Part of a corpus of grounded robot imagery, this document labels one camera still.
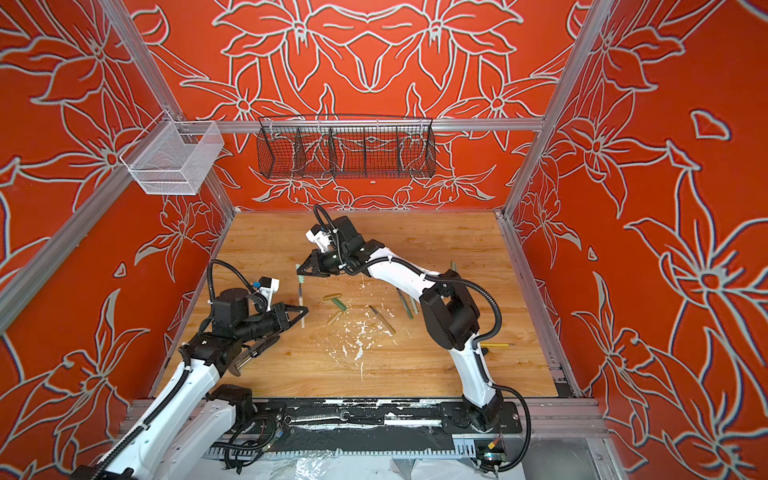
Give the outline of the dark green pen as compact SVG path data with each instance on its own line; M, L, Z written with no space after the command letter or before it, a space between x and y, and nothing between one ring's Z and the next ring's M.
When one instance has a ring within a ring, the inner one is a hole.
M402 290L398 289L397 293L403 305L403 308L406 312L406 315L408 316L409 319L413 319L414 313L413 313L413 310L411 309L410 301L408 300L408 298L406 297L405 293Z

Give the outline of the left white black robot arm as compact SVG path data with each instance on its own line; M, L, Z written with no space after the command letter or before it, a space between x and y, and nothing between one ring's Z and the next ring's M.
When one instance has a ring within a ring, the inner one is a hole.
M182 479L210 449L224 466L241 471L283 434L279 409L257 407L250 389L220 381L301 323L309 309L275 303L275 278L248 281L233 265L213 259L206 268L210 312L179 348L170 383L128 432L74 479Z

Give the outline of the black handled wrench tool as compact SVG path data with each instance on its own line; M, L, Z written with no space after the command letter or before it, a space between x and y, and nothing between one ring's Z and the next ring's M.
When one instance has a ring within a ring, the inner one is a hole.
M275 345L280 340L279 335L271 335L266 338L255 341L252 345L246 346L240 354L238 354L228 367L228 372L236 377L242 375L243 368L251 361L260 357L269 348Z

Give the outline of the clear plastic bin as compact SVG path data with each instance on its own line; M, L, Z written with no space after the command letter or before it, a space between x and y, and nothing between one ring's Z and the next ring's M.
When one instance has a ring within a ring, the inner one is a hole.
M223 147L215 122L162 120L141 133L120 161L148 195L191 196L199 193Z

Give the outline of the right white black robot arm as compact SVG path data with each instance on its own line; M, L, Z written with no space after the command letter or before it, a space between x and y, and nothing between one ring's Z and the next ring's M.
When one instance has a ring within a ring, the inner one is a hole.
M320 204L313 207L313 214L316 224L306 237L315 248L297 273L322 278L363 274L418 301L427 333L448 351L459 375L469 425L481 432L493 430L506 393L519 401L523 410L524 437L516 455L510 460L493 459L494 449L490 447L474 461L475 467L498 475L521 465L532 440L529 406L517 390L493 381L481 348L502 327L502 312L492 295L454 270L439 273L423 269L383 243L364 239L348 217L333 219Z

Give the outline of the yellow hex key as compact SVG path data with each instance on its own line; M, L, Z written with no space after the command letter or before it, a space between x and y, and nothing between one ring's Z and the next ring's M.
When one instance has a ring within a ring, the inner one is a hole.
M497 342L482 342L480 344L481 348L487 348L487 349L500 349L500 348L511 348L514 346L513 343L497 343Z

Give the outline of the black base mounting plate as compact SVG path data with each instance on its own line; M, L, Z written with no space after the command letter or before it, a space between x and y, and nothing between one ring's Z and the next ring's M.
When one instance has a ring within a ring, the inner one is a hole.
M516 405L505 403L486 421L467 402L444 398L222 399L235 408L235 428L246 435L295 435L309 431L370 430L383 427L425 429L446 434L521 434Z

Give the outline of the beige fountain pen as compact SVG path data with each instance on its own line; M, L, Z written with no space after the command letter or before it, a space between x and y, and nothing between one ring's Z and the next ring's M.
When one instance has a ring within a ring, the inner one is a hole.
M299 306L304 307L303 281L301 279L299 279L299 283L298 283L298 301L299 301ZM300 319L300 325L302 329L305 328L305 320L303 317Z

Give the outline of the mint green pen cap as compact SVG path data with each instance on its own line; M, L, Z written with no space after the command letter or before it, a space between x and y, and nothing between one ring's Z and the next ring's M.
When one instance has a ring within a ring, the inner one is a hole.
M305 280L304 280L304 276L300 274L301 265L300 264L295 264L295 268L296 268L298 283L299 283L299 285L302 285Z

